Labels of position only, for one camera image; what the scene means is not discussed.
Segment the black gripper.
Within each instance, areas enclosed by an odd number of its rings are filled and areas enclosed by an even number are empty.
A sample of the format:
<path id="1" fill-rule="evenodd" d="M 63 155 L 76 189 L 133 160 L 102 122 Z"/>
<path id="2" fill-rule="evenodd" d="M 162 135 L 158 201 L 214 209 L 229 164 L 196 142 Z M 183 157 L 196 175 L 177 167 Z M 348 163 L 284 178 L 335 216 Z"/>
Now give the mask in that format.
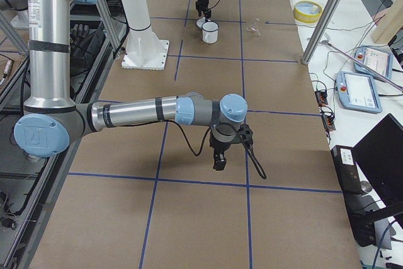
<path id="1" fill-rule="evenodd" d="M 209 0 L 197 0 L 195 3 L 196 10 L 198 11 L 198 17 L 205 17 L 206 21 L 210 21 L 212 16 L 211 9 L 208 7 L 208 5 Z"/>
<path id="2" fill-rule="evenodd" d="M 217 140 L 214 136 L 209 138 L 210 147 L 213 149 L 213 169 L 215 171 L 223 171 L 227 164 L 225 158 L 225 151 L 232 145 L 230 142 L 221 142 Z"/>

